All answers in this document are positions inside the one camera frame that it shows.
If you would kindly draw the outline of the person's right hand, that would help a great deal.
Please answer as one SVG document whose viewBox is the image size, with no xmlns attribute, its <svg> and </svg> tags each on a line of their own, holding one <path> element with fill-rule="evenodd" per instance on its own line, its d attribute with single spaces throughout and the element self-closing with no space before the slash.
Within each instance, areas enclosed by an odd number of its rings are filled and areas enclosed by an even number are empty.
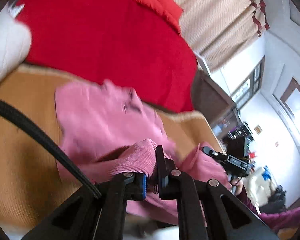
<svg viewBox="0 0 300 240">
<path fill-rule="evenodd" d="M 241 194 L 241 192 L 243 190 L 243 185 L 244 185 L 241 178 L 233 178 L 230 181 L 230 184 L 231 184 L 230 191 L 232 192 L 233 195 L 237 196 L 237 195 Z"/>
</svg>

